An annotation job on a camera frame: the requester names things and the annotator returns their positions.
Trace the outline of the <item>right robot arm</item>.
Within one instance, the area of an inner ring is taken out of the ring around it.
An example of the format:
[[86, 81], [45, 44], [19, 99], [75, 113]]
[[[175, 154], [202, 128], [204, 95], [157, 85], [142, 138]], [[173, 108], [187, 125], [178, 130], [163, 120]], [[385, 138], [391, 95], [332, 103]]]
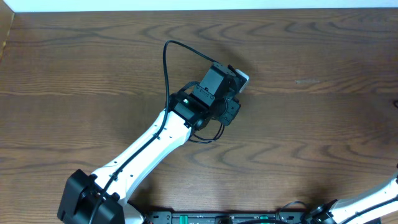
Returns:
[[304, 223], [367, 223], [397, 211], [397, 173], [387, 181], [355, 197], [334, 200], [317, 207]]

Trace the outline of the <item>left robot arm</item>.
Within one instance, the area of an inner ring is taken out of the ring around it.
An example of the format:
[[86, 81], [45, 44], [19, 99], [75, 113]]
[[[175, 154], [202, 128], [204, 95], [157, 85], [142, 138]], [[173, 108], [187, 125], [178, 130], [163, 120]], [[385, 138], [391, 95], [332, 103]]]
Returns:
[[169, 97], [149, 129], [118, 157], [90, 175], [78, 169], [65, 184], [57, 217], [63, 223], [143, 223], [128, 203], [146, 176], [174, 149], [185, 144], [209, 121], [224, 129], [236, 117], [236, 95], [249, 77], [231, 65], [213, 63], [200, 82], [189, 82]]

